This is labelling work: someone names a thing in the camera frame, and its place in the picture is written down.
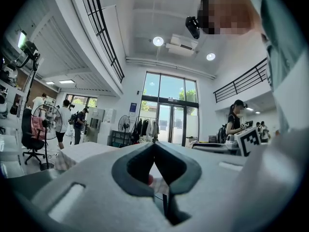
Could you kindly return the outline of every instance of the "box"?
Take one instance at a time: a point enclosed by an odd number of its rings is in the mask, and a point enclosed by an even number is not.
[[[261,145],[261,139],[257,127],[247,128],[234,134],[234,136],[243,157],[247,157],[256,145]]]

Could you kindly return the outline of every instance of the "air conditioner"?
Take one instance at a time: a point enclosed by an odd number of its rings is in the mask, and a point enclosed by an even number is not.
[[[191,57],[194,54],[198,41],[191,40],[190,38],[173,34],[170,43],[166,44],[166,48],[170,53],[181,55],[184,57]]]

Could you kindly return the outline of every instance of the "blue sign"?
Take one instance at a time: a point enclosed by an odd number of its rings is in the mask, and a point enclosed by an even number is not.
[[[136,106],[137,106],[137,104],[136,104],[136,103],[131,103],[131,106],[130,106],[130,112],[135,113],[135,112],[136,112]]]

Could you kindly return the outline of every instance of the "black fan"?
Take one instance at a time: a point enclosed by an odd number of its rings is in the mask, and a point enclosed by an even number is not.
[[[125,146],[125,138],[126,138],[126,132],[130,130],[130,118],[127,115],[123,115],[118,123],[118,130],[120,132],[124,132],[124,141],[123,146]]]
[[[54,165],[52,163],[48,163],[47,160],[47,140],[56,138],[56,130],[60,131],[62,128],[62,118],[59,110],[50,104],[43,104],[37,107],[37,109],[34,111],[33,114],[39,116],[32,117],[32,125],[34,124],[39,125],[42,129],[42,130],[35,130],[37,133],[35,137],[37,138],[38,134],[40,134],[39,137],[44,138],[45,141],[46,163],[40,165],[40,170],[43,171],[54,167]]]

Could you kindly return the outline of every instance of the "checkered tablecloth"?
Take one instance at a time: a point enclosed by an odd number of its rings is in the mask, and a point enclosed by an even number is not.
[[[83,143],[79,145],[70,146],[59,151],[58,157],[55,161],[55,169],[68,170],[77,163],[98,154],[105,152],[121,150],[116,147],[107,145],[100,145],[93,142]],[[163,178],[154,178],[154,181],[150,185],[155,193],[169,193],[169,187]]]

